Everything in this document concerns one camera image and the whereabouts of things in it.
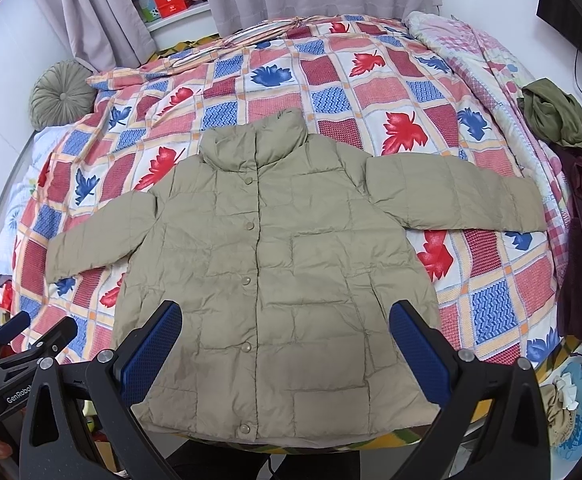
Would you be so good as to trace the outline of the khaki puffer jacket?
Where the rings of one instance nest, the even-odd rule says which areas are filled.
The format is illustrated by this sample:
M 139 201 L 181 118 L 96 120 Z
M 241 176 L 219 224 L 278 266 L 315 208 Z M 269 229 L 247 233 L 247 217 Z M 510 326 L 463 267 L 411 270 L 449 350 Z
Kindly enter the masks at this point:
M 197 154 L 48 245 L 55 283 L 128 260 L 113 339 L 176 302 L 183 326 L 147 395 L 149 428 L 314 448 L 436 415 L 389 331 L 407 300 L 440 323 L 408 230 L 540 232 L 534 181 L 457 156 L 371 156 L 299 110 L 203 133 Z

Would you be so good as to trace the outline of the round green velvet cushion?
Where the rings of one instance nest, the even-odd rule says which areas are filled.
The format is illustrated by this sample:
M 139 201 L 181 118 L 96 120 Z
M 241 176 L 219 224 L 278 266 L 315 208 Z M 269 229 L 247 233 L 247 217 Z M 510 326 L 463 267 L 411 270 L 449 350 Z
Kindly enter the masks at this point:
M 38 78 L 29 99 L 36 131 L 72 124 L 93 110 L 96 90 L 87 84 L 89 70 L 76 61 L 61 61 Z

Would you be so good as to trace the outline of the grey curtain left panel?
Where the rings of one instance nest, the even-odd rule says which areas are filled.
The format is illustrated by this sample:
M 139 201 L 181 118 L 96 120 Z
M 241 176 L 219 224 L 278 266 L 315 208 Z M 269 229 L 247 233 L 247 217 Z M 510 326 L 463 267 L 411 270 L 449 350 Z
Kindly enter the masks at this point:
M 35 0 L 76 61 L 94 73 L 136 68 L 157 46 L 132 0 Z

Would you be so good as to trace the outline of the olive green garment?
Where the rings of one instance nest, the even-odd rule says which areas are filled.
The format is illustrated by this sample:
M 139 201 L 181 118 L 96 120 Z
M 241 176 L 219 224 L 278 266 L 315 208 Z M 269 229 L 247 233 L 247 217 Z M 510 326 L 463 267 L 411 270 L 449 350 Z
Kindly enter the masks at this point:
M 523 87 L 518 106 L 537 139 L 582 148 L 582 106 L 551 80 L 541 78 Z

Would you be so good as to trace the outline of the leaf patterned patchwork quilt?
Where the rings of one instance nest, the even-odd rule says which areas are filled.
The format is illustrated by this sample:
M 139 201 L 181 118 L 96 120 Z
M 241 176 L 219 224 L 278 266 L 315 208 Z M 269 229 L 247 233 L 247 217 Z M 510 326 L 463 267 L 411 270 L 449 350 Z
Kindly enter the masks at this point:
M 523 174 L 487 108 L 443 58 L 410 35 L 406 21 L 317 18 L 188 70 L 167 67 L 167 58 L 90 78 L 93 110 L 64 127 L 43 156 L 16 217 L 14 276 L 0 297 L 6 311 L 31 318 L 12 341 L 14 350 L 28 348 L 65 316 L 78 324 L 66 359 L 88 359 L 108 346 L 125 263 L 50 284 L 48 242 L 108 200 L 151 188 L 195 153 L 205 130 L 298 107 L 313 133 L 373 155 L 454 155 L 504 176 Z M 489 361 L 524 356 L 537 364 L 559 345 L 548 229 L 409 238 L 455 347 Z

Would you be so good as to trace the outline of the striped pillow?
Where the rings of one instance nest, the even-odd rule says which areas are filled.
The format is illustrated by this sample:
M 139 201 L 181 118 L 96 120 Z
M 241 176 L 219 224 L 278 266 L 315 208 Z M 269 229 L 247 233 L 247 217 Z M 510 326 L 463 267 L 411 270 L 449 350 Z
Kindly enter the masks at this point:
M 240 32 L 235 32 L 228 37 L 219 38 L 202 48 L 193 49 L 190 53 L 179 58 L 172 55 L 165 60 L 165 65 L 169 68 L 188 70 L 188 68 L 198 66 L 201 63 L 213 61 L 225 53 L 235 52 L 244 47 L 252 47 L 263 41 L 278 39 L 288 32 L 314 23 L 316 20 L 317 16 L 309 16 L 308 18 L 296 16 L 295 18 L 265 21 L 242 29 Z

